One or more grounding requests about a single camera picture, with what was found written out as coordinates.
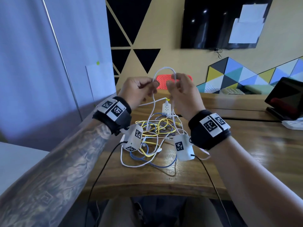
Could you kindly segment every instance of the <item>black triangle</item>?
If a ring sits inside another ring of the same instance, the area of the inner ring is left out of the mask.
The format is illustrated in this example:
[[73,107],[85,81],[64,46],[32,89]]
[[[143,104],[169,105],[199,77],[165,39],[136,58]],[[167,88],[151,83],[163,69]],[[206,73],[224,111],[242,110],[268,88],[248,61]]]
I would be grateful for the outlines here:
[[223,80],[222,80],[222,84],[221,84],[221,89],[229,87],[233,84],[237,83],[237,81],[233,80],[232,78],[224,75],[223,76]]
[[151,1],[152,0],[107,0],[133,44]]
[[112,49],[112,61],[120,73],[122,73],[130,51],[130,49]]
[[221,72],[221,73],[224,74],[225,68],[226,68],[226,65],[227,65],[227,61],[228,61],[228,57],[226,57],[223,60],[218,61],[218,62],[210,65],[210,67],[212,67],[212,68],[216,69],[218,72]]
[[118,76],[119,74],[118,74],[118,72],[114,69],[114,67],[113,67],[113,70],[114,70],[114,76]]
[[118,80],[119,80],[119,77],[115,77],[115,85],[117,85]]
[[111,47],[128,47],[129,43],[125,38],[123,32],[116,23],[114,17],[106,7],[107,21],[108,21],[108,31],[109,31],[109,40],[111,42]]
[[136,53],[139,61],[141,62],[143,68],[145,69],[146,73],[152,67],[160,49],[134,49],[134,53]]

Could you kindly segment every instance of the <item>white paper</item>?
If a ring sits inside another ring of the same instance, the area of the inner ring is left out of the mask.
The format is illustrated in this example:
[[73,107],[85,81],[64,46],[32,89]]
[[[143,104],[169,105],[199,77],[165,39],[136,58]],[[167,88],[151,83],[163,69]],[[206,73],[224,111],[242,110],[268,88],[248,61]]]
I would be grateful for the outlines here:
[[229,38],[230,44],[255,44],[261,35],[264,23],[263,19],[258,22],[239,23],[236,18]]
[[243,5],[239,23],[256,22],[263,19],[267,4]]
[[105,65],[87,65],[86,71],[89,77],[94,102],[108,97],[116,92],[113,72],[106,72],[102,67]]

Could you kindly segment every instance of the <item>metal pole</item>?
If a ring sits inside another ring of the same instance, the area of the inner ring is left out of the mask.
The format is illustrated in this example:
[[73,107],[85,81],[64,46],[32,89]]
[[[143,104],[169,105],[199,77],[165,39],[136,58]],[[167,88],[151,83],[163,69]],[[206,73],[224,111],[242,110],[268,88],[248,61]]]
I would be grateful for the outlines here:
[[65,66],[65,62],[64,62],[64,59],[63,59],[61,50],[60,50],[60,46],[59,46],[59,43],[58,43],[58,40],[57,40],[57,37],[56,37],[56,34],[55,34],[55,30],[54,30],[53,24],[51,23],[51,18],[49,17],[49,14],[48,14],[48,10],[47,10],[45,1],[44,1],[44,0],[41,0],[41,1],[42,1],[42,4],[43,4],[45,13],[46,13],[46,15],[47,15],[47,19],[48,19],[49,26],[51,27],[51,31],[52,31],[52,33],[53,33],[53,36],[54,36],[54,39],[55,39],[55,42],[56,42],[56,45],[57,45],[57,49],[58,49],[58,52],[59,52],[59,55],[60,55],[60,58],[61,58],[61,61],[62,61],[63,67],[64,67],[64,71],[65,71],[65,74],[66,74],[66,77],[67,77],[69,86],[70,86],[70,88],[71,88],[71,92],[72,92],[73,97],[74,97],[74,101],[75,101],[77,110],[78,110],[78,112],[79,112],[80,119],[81,119],[81,121],[83,121],[82,116],[81,116],[81,113],[80,113],[79,105],[78,105],[78,102],[77,102],[77,99],[76,99],[76,96],[75,96],[75,92],[74,92],[73,86],[71,85],[71,80],[70,80],[70,78],[69,78],[69,74],[68,74],[68,72],[67,72],[67,69],[66,69],[66,66]]

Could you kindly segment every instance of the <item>hand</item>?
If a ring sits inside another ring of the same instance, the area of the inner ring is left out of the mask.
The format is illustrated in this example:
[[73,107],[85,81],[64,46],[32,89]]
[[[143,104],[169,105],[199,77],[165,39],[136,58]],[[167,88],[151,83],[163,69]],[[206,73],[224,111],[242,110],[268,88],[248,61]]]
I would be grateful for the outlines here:
[[159,82],[150,77],[129,77],[124,82],[118,96],[125,99],[131,109],[136,109],[146,96],[157,93]]
[[175,102],[175,107],[183,118],[191,120],[199,111],[205,110],[201,95],[198,88],[191,79],[181,73],[176,75],[177,83],[168,80],[166,82],[167,89]]

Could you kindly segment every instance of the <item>white wall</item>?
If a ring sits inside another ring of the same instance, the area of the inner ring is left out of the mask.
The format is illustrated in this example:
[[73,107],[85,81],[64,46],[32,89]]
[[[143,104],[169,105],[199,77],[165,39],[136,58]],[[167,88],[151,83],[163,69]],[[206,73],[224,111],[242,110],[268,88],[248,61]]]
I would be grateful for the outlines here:
[[[45,2],[85,117],[93,103],[85,66],[99,61],[114,85],[105,0]],[[51,150],[80,122],[41,0],[0,0],[1,133]]]

